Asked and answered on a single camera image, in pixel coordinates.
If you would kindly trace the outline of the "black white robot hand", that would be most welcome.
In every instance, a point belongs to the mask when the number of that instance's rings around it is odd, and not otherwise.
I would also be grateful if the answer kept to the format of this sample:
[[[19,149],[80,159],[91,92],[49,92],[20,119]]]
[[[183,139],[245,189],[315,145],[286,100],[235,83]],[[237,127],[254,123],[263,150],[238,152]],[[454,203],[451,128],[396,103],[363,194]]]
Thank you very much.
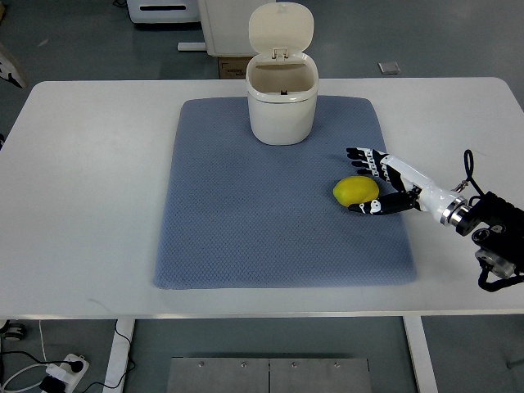
[[[430,213],[445,226],[456,226],[469,211],[468,202],[456,191],[445,190],[399,158],[372,148],[348,147],[347,156],[359,174],[370,174],[389,183],[395,191],[371,201],[351,204],[348,210],[389,215],[416,209]]]

